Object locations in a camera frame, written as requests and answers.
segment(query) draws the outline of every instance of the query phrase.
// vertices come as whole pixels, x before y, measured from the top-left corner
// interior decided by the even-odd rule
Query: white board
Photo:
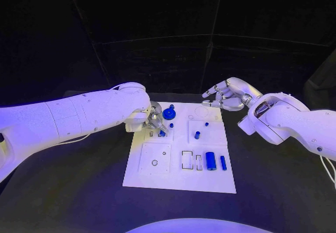
[[[197,103],[160,102],[163,110],[170,104],[176,117],[164,120],[167,135],[160,137],[152,129],[134,133],[122,186],[236,193],[220,110]],[[206,169],[206,152],[214,153],[212,171]]]

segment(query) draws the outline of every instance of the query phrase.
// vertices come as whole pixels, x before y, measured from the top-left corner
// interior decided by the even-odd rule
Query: blue cylinder
[[[194,134],[194,139],[199,139],[199,136],[200,136],[200,132],[197,131]]]
[[[222,162],[222,170],[226,171],[226,163],[225,163],[225,158],[220,156],[220,162]]]
[[[160,130],[160,136],[164,137],[165,133]]]
[[[206,152],[204,153],[204,159],[206,159],[206,168],[209,171],[216,170],[216,160],[214,160],[214,153]]]
[[[170,107],[163,110],[163,118],[165,120],[173,120],[176,117],[176,112],[173,108],[173,105],[170,105]]]

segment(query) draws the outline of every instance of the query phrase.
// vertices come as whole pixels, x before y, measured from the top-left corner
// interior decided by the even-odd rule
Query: black fabric
[[[150,99],[201,101],[191,94]],[[275,146],[248,136],[236,126],[245,114],[222,112],[236,194],[122,187],[132,134],[121,124],[20,164],[0,195],[0,232],[118,233],[186,217],[275,233],[334,232],[336,191],[317,155],[294,139]]]

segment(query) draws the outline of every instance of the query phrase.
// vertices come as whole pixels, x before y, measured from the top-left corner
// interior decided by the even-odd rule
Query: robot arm
[[[160,106],[150,102],[138,83],[125,83],[118,90],[0,108],[0,182],[33,153],[122,122],[126,132],[154,125],[167,132],[157,114]]]
[[[336,112],[310,111],[305,105],[284,93],[262,96],[258,90],[240,79],[229,78],[214,85],[203,97],[216,93],[216,100],[203,105],[238,111],[248,106],[248,115],[238,126],[248,135],[256,132],[272,144],[278,145],[289,136],[305,149],[336,161]]]

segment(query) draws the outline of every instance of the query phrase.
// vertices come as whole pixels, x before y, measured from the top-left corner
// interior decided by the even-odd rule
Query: rectangular slot
[[[201,171],[201,156],[196,155],[196,170]]]
[[[191,151],[181,152],[181,169],[193,169]]]

